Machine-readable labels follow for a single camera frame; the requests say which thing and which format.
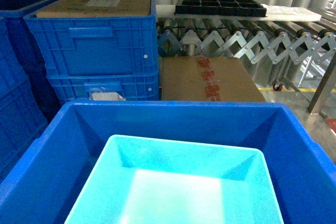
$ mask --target stacked blue crates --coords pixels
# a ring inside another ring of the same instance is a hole
[[[0,18],[0,183],[46,126]]]
[[[8,37],[17,60],[28,75],[36,102],[51,120],[60,108],[57,96],[46,78],[45,63],[23,16],[56,0],[0,0],[0,17],[5,18]]]
[[[159,99],[156,5],[141,17],[37,18],[25,21],[61,104],[118,93],[126,100]]]

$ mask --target crate rim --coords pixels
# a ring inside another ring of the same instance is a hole
[[[24,17],[25,15],[27,15],[28,13],[32,13],[35,12],[36,9],[40,9],[41,5],[43,5],[44,3],[47,3],[51,0],[42,0],[39,2],[36,2],[34,4],[22,7],[20,9],[17,10],[0,10],[0,15],[4,18],[21,18]]]

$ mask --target blue plastic crate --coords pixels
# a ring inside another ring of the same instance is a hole
[[[336,166],[286,106],[176,101],[64,105],[0,185],[1,223],[63,223],[115,134],[257,148],[285,223],[336,223]]]
[[[59,103],[56,93],[47,79],[43,63],[33,67],[24,67],[24,70],[29,76],[31,90],[39,107],[48,107]]]
[[[159,99],[158,73],[142,75],[62,77],[49,76],[61,104],[71,100],[94,100],[93,93],[116,92],[130,101]]]
[[[65,223],[283,220],[261,151],[114,135]]]
[[[41,52],[23,16],[54,1],[56,0],[0,0],[0,17],[5,17],[10,42],[22,66],[34,66],[43,62]]]
[[[47,127],[31,92],[26,77],[7,94],[0,95],[0,183]]]
[[[23,78],[26,78],[26,74],[9,42],[4,18],[0,17],[0,96],[18,86]]]
[[[48,76],[145,74],[158,71],[156,5],[151,15],[107,18],[36,18],[25,21]]]

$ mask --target light blue plastic tray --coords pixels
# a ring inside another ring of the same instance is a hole
[[[261,151],[114,135],[66,223],[283,220]]]

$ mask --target caster wheel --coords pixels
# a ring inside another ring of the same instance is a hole
[[[274,91],[281,91],[282,90],[282,87],[283,87],[284,85],[282,85],[282,84],[273,84],[273,90]]]

